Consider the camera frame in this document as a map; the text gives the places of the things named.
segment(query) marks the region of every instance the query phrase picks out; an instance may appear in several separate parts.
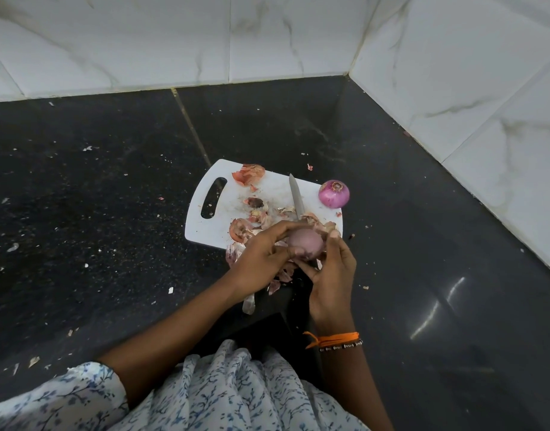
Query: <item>person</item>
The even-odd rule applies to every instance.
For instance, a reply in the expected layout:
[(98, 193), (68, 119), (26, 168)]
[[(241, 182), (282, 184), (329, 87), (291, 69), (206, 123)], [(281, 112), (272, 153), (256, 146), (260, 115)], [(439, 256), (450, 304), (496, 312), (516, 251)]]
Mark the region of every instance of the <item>person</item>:
[(327, 238), (321, 271), (300, 259), (300, 248), (275, 246), (304, 226), (281, 221), (259, 233), (222, 278), (166, 319), (97, 362), (0, 403), (0, 429), (392, 430), (352, 334), (351, 347), (320, 348), (329, 394), (301, 381), (273, 349), (260, 362), (225, 340), (214, 355), (186, 356), (223, 312), (264, 288), (289, 259), (313, 281), (309, 311), (319, 339), (355, 333), (356, 261), (339, 234)]

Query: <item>floral dress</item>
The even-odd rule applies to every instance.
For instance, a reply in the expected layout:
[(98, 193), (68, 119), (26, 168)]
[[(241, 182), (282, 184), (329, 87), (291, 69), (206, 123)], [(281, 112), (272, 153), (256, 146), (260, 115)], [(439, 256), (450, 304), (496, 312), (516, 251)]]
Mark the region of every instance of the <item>floral dress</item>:
[(366, 430), (355, 416), (301, 381), (276, 351), (263, 362), (224, 341), (214, 355), (190, 355), (132, 412), (113, 370), (70, 369), (0, 403), (0, 430)]

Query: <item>left hand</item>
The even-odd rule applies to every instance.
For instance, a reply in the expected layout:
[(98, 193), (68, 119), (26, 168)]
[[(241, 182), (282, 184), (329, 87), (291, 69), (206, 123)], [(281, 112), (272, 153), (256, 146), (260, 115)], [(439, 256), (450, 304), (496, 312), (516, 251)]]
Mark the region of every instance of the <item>left hand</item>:
[(275, 242), (293, 230), (307, 227), (305, 222), (280, 221), (247, 242), (239, 260), (224, 276), (234, 288), (237, 302), (266, 287), (286, 261), (305, 253), (303, 248), (275, 246)]

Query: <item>knife blade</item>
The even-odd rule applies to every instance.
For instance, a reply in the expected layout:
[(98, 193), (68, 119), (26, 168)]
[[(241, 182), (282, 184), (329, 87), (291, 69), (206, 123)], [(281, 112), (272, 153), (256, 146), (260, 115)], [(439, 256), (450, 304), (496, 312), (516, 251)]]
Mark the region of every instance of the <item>knife blade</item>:
[(289, 174), (289, 186), (291, 187), (291, 195), (293, 195), (295, 212), (297, 212), (297, 217), (301, 219), (301, 216), (305, 214), (305, 205), (303, 205), (301, 191), (299, 190), (299, 185), (297, 184), (295, 177), (293, 177), (293, 174)]

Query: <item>cutting board handle hole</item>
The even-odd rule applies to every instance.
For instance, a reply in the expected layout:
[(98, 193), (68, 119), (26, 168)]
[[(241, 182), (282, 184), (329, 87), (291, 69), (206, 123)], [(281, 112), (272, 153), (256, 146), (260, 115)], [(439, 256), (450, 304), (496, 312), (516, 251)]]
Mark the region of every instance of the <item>cutting board handle hole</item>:
[(205, 202), (201, 207), (202, 218), (209, 219), (214, 217), (215, 209), (217, 208), (217, 201), (219, 200), (221, 192), (223, 192), (223, 188), (226, 184), (227, 180), (223, 177), (215, 179), (215, 181), (209, 188), (207, 196), (205, 197)]

